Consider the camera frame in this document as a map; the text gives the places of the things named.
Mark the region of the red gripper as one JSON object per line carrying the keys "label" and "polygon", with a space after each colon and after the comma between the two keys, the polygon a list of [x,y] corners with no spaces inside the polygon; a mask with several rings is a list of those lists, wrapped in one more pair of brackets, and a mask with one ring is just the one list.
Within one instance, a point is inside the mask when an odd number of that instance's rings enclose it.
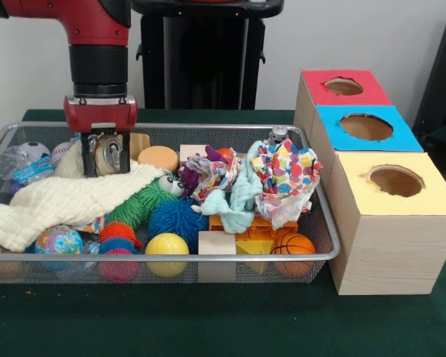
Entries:
{"label": "red gripper", "polygon": [[93,129],[113,129],[122,138],[120,172],[130,171],[130,130],[135,127],[138,105],[133,96],[115,98],[84,98],[68,95],[63,101],[68,127],[80,135],[83,172],[96,177],[95,151],[97,135]]}

